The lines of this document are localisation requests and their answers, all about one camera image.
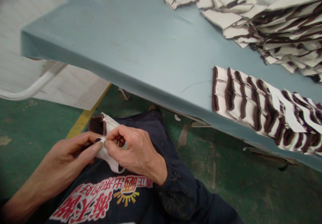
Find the finger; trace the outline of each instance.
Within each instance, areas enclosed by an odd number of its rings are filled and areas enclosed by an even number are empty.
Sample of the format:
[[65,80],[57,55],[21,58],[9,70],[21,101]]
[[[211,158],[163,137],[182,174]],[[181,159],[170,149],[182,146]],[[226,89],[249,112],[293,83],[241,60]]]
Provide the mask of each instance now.
[[78,170],[82,170],[86,165],[88,165],[97,155],[97,153],[101,150],[103,144],[101,142],[97,142],[85,149],[74,161],[74,167]]
[[133,130],[130,127],[126,127],[124,125],[119,125],[117,128],[114,128],[109,134],[106,136],[106,140],[115,140],[118,137],[124,138],[126,141],[130,137],[131,132]]
[[122,159],[123,149],[119,148],[113,141],[106,140],[104,142],[104,146],[108,151],[108,155],[110,155],[113,159],[115,159],[118,163]]
[[122,138],[121,140],[120,140],[120,143],[119,143],[119,147],[123,147],[124,146],[124,144],[125,144],[125,139],[124,138]]
[[80,150],[83,146],[87,146],[88,142],[94,142],[100,135],[94,132],[83,132],[71,139],[66,139],[65,145],[68,147],[69,153]]

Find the white fabric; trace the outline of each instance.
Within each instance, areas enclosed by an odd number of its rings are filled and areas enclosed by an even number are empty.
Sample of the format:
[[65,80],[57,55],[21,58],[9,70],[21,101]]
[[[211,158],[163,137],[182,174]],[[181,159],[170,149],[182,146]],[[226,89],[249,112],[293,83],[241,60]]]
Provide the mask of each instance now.
[[[104,116],[103,121],[106,122],[106,135],[108,135],[109,132],[112,131],[114,128],[118,127],[119,124],[116,121],[114,121],[111,117],[109,117],[108,115],[106,115],[104,113],[102,113],[102,115]],[[101,136],[100,139],[101,139],[100,142],[103,143],[103,146],[102,146],[101,150],[98,152],[98,154],[96,155],[96,157],[99,159],[105,160],[109,164],[109,166],[113,172],[118,173],[118,174],[123,173],[125,169],[123,168],[121,171],[118,170],[118,162],[108,154],[108,151],[104,146],[106,136]],[[122,149],[127,149],[127,142],[125,142]]]

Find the table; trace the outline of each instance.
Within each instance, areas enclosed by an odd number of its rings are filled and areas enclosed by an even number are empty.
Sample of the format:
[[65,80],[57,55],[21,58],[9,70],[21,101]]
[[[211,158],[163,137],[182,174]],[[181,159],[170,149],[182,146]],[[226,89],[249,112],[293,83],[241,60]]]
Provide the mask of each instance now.
[[202,119],[216,129],[322,172],[322,157],[280,150],[212,111],[212,68],[240,70],[322,102],[321,85],[223,38],[195,5],[173,11],[162,0],[69,0],[21,31],[23,56],[92,71],[142,98]]

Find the factory floor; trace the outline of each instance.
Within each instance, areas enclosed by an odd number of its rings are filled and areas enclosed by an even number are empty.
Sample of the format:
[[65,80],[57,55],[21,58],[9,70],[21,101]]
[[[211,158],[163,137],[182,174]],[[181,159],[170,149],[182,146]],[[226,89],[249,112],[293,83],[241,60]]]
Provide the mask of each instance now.
[[[112,85],[94,111],[125,117],[148,110],[150,102],[123,99]],[[52,102],[0,99],[1,198],[17,191],[60,139],[82,131],[83,110]],[[161,110],[179,157],[209,191],[236,208],[245,223],[321,223],[322,173],[302,164],[266,160],[243,151],[242,141],[212,128],[192,128],[191,120]]]

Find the brown and white fabric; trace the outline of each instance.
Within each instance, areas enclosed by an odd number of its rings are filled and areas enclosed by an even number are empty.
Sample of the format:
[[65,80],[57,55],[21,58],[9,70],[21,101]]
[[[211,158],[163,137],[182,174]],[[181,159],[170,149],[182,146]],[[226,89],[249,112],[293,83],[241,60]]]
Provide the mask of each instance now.
[[231,68],[213,69],[213,110],[288,151],[322,156],[322,106]]
[[171,8],[196,2],[224,38],[259,51],[266,65],[280,64],[322,83],[322,0],[164,0]]

